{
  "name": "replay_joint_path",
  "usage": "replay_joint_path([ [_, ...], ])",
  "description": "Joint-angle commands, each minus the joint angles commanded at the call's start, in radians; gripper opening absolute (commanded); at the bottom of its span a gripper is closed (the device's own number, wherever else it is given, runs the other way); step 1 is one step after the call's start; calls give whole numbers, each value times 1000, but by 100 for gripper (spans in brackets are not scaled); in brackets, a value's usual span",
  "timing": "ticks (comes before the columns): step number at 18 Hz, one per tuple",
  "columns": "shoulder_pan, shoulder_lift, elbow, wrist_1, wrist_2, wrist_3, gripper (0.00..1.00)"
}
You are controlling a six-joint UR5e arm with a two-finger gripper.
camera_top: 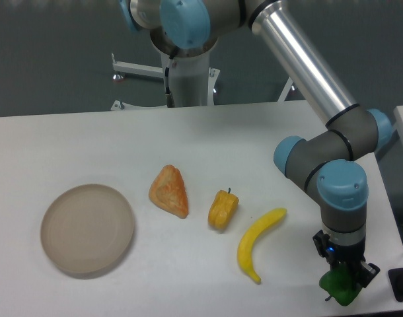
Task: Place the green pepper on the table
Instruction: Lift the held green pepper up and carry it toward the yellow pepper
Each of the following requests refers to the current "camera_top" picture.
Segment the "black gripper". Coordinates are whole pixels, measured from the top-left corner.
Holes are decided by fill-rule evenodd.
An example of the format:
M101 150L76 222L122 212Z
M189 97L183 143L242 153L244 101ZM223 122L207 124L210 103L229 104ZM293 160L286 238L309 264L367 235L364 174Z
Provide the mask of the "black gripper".
M332 242L331 236L320 230L312 240L319 256L325 258L329 264L330 271L337 268L338 263L351 264L351 276L356 287L366 288L381 271L377 265L365 262L365 237L346 246Z

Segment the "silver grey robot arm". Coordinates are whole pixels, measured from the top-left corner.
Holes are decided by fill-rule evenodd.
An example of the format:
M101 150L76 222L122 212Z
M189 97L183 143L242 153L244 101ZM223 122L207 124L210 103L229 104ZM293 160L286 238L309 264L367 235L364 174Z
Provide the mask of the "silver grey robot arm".
M296 22L285 1L120 1L128 28L148 30L163 55L169 108L205 106L211 100L208 68L198 62L218 37L247 26L261 37L296 84L326 132L309 141L279 143L274 163L320 206L318 254L332 271L344 269L349 287L364 288L379 268L364 258L368 185L357 159L392 135L387 116L362 108L339 82Z

